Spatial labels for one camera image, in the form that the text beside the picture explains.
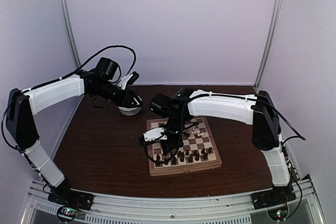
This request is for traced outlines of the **dark chess piece twelfth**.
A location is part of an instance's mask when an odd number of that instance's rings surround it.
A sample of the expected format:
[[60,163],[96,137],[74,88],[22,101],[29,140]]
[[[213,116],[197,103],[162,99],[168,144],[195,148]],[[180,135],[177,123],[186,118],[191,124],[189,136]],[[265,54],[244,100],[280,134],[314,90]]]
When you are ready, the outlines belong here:
[[200,158],[199,156],[200,156],[199,154],[195,155],[195,157],[194,157],[195,161],[199,161],[199,158]]

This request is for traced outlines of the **dark chess piece corner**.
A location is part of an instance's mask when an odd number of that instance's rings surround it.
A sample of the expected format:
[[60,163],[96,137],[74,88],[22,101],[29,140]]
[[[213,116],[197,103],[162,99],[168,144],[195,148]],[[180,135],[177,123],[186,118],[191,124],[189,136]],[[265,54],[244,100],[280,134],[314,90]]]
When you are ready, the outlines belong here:
[[156,167],[160,167],[160,165],[161,165],[160,155],[157,154],[157,156],[156,156],[156,160],[155,160],[155,166],[156,166]]

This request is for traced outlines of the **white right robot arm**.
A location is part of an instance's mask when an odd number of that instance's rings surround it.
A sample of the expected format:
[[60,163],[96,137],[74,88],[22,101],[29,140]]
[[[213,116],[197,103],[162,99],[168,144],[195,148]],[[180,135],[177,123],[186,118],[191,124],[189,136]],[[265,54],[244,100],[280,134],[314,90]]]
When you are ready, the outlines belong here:
[[269,199],[279,204],[289,196],[290,174],[282,150],[280,113],[275,109],[268,92],[233,95],[182,88],[172,97],[156,94],[149,108],[168,121],[161,127],[143,133],[144,143],[148,145],[159,141],[165,152],[182,147],[185,123],[194,116],[209,116],[251,125],[252,144],[263,153],[275,187],[269,192]]

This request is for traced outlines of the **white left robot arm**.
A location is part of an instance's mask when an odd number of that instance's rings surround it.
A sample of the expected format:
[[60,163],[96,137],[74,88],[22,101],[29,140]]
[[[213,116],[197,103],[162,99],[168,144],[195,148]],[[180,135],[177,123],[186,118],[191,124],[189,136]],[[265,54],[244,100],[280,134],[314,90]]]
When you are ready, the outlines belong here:
[[142,109],[142,99],[129,88],[139,77],[128,73],[116,83],[112,82],[118,64],[108,58],[100,58],[90,71],[77,70],[69,77],[23,91],[13,89],[8,97],[6,128],[16,142],[16,148],[31,162],[47,183],[56,188],[54,194],[64,205],[71,205],[76,197],[65,183],[65,176],[51,160],[39,140],[34,115],[42,110],[73,97],[89,94],[106,99],[126,116]]

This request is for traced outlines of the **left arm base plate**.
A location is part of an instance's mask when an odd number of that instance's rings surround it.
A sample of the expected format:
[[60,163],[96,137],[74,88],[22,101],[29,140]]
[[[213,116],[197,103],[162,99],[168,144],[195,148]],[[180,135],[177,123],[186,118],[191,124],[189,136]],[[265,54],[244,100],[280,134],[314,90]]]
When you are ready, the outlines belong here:
[[90,193],[84,193],[80,191],[71,191],[69,199],[63,200],[60,197],[56,196],[54,193],[51,193],[48,196],[48,201],[55,202],[60,205],[68,206],[73,209],[79,210],[90,210],[93,204],[94,195]]

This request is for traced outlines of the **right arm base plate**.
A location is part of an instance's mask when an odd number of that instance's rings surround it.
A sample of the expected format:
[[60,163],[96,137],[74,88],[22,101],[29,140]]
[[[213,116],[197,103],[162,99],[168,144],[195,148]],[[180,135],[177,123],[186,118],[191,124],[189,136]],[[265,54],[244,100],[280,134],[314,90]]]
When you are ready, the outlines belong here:
[[251,199],[254,209],[271,208],[277,205],[284,205],[289,201],[295,200],[296,194],[292,191],[285,193],[275,189],[253,193]]

